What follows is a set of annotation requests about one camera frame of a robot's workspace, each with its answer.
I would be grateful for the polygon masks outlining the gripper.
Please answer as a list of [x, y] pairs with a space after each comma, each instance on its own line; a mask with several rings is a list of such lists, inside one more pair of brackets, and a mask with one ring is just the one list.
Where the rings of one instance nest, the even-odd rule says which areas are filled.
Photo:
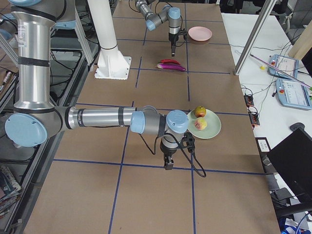
[[164, 153], [164, 169], [172, 170], [174, 166], [174, 161], [172, 156], [177, 149], [179, 149], [179, 144], [183, 138], [183, 134], [177, 133], [165, 133], [161, 139], [160, 149]]
[[176, 42], [178, 41], [178, 34], [169, 34], [169, 41], [171, 42], [171, 55], [174, 57], [176, 53]]

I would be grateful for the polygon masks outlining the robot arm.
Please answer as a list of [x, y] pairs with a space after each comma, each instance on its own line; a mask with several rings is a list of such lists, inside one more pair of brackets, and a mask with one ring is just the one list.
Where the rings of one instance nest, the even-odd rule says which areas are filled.
[[181, 14], [178, 7], [165, 5], [159, 13], [154, 13], [149, 5], [154, 2], [153, 0], [136, 0], [136, 9], [145, 18], [146, 27], [149, 31], [155, 30], [161, 24], [168, 22], [169, 32], [168, 38], [171, 42], [171, 55], [176, 54], [176, 42], [179, 39], [181, 30]]
[[[33, 147], [67, 129], [129, 126], [132, 132], [140, 135], [157, 135], [155, 144], [162, 138], [164, 168], [172, 169], [172, 154], [179, 148], [182, 150], [181, 141], [186, 138], [188, 118], [184, 112], [173, 110], [162, 115], [152, 106], [77, 109], [54, 106], [50, 102], [50, 31], [57, 23], [68, 29], [77, 26], [75, 0], [9, 2], [18, 23], [19, 100], [14, 104], [14, 114], [5, 123], [7, 136], [20, 146]], [[100, 47], [95, 78], [126, 80], [131, 57], [124, 57], [118, 49], [109, 1], [87, 2]], [[180, 9], [165, 5], [155, 14], [149, 7], [152, 2], [136, 0], [136, 9], [144, 16], [150, 31], [168, 21], [174, 56], [181, 32]]]

